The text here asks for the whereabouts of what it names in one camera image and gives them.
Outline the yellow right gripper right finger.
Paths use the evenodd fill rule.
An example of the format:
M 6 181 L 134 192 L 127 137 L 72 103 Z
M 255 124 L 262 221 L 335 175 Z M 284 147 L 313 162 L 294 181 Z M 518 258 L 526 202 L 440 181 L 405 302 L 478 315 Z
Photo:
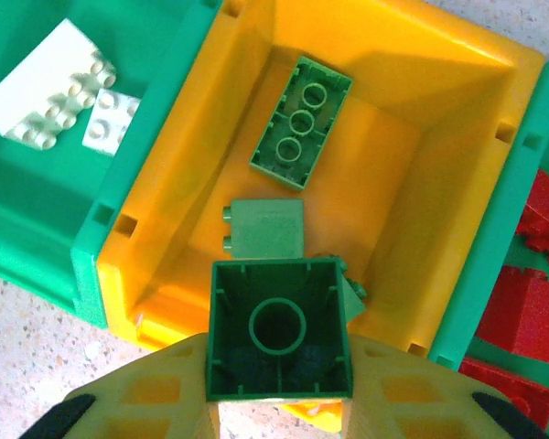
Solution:
M 366 337 L 350 350 L 342 439 L 526 439 L 526 417 L 491 386 Z

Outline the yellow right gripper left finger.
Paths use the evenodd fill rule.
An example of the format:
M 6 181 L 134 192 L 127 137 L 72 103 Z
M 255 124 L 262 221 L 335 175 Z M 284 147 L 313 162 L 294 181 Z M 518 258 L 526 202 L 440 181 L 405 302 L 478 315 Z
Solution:
M 220 439 L 218 406 L 206 401 L 208 335 L 133 361 L 68 394 L 95 402 L 66 439 Z

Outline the dark green square lego brick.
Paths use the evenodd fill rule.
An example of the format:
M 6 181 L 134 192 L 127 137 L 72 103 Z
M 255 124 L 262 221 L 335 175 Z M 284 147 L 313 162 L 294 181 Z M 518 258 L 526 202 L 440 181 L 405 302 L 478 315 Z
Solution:
M 208 400 L 348 399 L 344 286 L 337 257 L 215 262 Z

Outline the white square lego brick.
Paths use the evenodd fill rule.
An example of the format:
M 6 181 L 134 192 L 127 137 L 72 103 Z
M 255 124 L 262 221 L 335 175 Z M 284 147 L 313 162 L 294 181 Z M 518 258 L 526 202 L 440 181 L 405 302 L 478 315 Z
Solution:
M 82 145 L 114 156 L 135 117 L 141 100 L 117 91 L 100 89 L 82 139 Z

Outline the green long lego brick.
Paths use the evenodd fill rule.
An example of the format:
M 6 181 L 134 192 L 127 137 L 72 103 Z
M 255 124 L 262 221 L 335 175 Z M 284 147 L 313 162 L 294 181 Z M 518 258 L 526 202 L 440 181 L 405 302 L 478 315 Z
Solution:
M 249 165 L 295 191 L 304 190 L 351 87 L 350 77 L 300 57 Z

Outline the white long lego brick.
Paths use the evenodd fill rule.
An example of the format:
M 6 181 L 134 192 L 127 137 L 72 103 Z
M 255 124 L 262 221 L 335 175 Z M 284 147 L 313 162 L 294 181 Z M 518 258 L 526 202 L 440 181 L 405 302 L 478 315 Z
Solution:
M 48 150 L 115 81 L 112 62 L 65 18 L 0 81 L 0 135 Z

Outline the green plastic bin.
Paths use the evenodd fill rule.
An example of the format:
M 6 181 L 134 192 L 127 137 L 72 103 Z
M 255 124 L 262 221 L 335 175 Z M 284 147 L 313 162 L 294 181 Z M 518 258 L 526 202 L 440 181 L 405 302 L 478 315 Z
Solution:
M 549 277 L 546 255 L 516 233 L 538 170 L 549 174 L 549 61 L 479 226 L 428 357 L 457 370 L 465 357 L 485 361 L 549 388 L 549 363 L 511 354 L 476 337 L 494 285 L 505 265 L 534 268 Z M 545 430 L 549 434 L 549 424 Z
M 89 116 L 48 151 L 0 136 L 0 277 L 106 327 L 95 263 L 222 0 L 0 0 L 0 80 L 69 19 L 140 106 L 114 155 L 83 146 Z

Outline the yellow plastic bin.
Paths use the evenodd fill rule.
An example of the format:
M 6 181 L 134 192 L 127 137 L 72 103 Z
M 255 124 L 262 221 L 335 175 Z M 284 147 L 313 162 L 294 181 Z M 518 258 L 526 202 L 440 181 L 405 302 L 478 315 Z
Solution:
M 222 209 L 294 196 L 250 159 L 303 56 L 352 80 L 299 192 L 306 253 L 367 290 L 351 333 L 427 355 L 544 58 L 423 0 L 223 0 L 98 258 L 113 334 L 207 330 Z

